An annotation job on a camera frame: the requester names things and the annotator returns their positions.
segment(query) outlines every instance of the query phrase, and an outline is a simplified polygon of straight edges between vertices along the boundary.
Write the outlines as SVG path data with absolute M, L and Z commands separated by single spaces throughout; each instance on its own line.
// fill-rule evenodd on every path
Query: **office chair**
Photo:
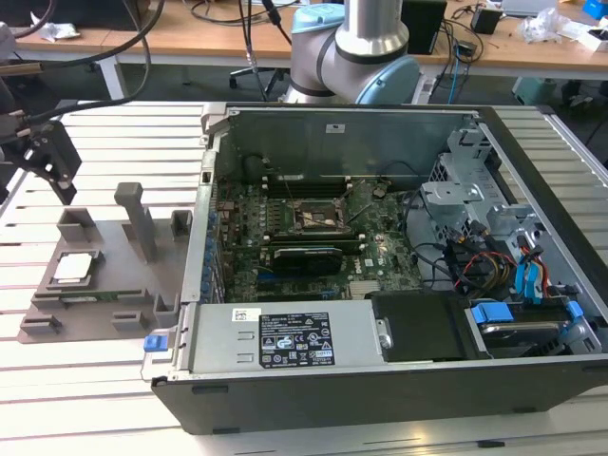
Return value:
M 264 92 L 266 93 L 266 95 L 269 95 L 270 92 L 273 91 L 273 88 L 275 88 L 276 81 L 283 81 L 285 79 L 285 74 L 286 73 L 289 74 L 288 68 L 262 67 L 262 68 L 257 69 L 258 73 L 267 73 L 269 71 L 274 71 L 274 73 L 273 73 L 273 77 L 270 79 L 270 81 L 266 85 L 266 88 L 264 89 Z M 237 78 L 240 76 L 247 76 L 249 74 L 254 74 L 254 69 L 252 67 L 239 69 L 237 71 L 233 71 L 232 73 L 230 73 L 230 81 L 229 81 L 230 88 L 237 88 L 238 87 Z

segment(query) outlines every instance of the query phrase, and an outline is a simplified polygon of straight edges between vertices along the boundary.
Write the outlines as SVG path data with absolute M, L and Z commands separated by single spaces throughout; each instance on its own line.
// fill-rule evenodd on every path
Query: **power supply label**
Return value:
M 329 314 L 260 315 L 259 364 L 264 369 L 333 366 Z

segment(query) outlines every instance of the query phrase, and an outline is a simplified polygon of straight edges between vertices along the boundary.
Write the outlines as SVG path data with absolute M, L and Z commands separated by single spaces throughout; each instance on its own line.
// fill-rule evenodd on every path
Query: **desk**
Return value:
M 466 2 L 449 0 L 446 17 Z M 575 20 L 591 20 L 581 11 L 581 0 L 561 4 L 560 12 Z M 284 27 L 291 28 L 295 9 L 283 9 Z M 212 7 L 218 19 L 238 17 L 234 2 L 218 2 Z M 461 21 L 466 24 L 470 15 Z M 578 43 L 536 43 L 527 45 L 514 33 L 520 19 L 505 18 L 493 35 L 483 35 L 484 56 L 470 69 L 470 74 L 487 76 L 541 76 L 556 79 L 604 80 L 608 69 L 608 53 L 592 53 Z M 132 32 L 108 30 L 81 30 L 83 37 L 51 44 L 37 36 L 20 40 L 18 51 L 23 58 L 41 60 L 69 60 L 78 56 L 108 50 L 123 43 Z M 278 30 L 269 24 L 252 27 L 253 41 L 261 67 L 289 67 L 290 48 Z M 456 28 L 458 38 L 476 41 L 463 28 Z M 222 27 L 201 22 L 188 12 L 181 0 L 167 0 L 159 23 L 150 31 L 148 43 L 152 62 L 164 65 L 202 65 L 247 67 L 241 29 Z M 415 101 L 427 103 L 435 77 L 447 61 L 447 38 L 442 33 L 432 55 L 417 56 L 424 77 L 416 91 Z M 124 95 L 124 81 L 120 63 L 143 63 L 142 46 L 100 62 L 112 98 Z

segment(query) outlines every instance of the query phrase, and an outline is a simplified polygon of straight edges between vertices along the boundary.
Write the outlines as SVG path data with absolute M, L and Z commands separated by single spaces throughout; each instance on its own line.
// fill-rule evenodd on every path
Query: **motherboard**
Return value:
M 403 198 L 380 179 L 220 181 L 225 302 L 363 299 L 421 288 L 401 231 Z

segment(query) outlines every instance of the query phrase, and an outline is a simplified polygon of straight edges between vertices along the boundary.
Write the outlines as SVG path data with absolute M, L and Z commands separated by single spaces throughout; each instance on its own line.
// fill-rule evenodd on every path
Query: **plastic bag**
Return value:
M 34 13 L 31 12 L 29 14 L 31 16 L 31 22 L 35 26 L 40 22 Z M 71 24 L 53 24 L 52 22 L 47 22 L 43 25 L 40 30 L 38 30 L 38 34 L 41 38 L 50 41 L 51 43 L 55 43 L 57 40 L 64 40 L 67 38 L 76 38 L 80 36 L 80 33 L 76 31 L 76 28 Z
M 517 27 L 517 32 L 526 43 L 551 40 L 561 43 L 558 31 L 568 22 L 570 22 L 570 19 L 561 16 L 557 9 L 547 8 L 539 12 L 537 17 L 523 19 Z

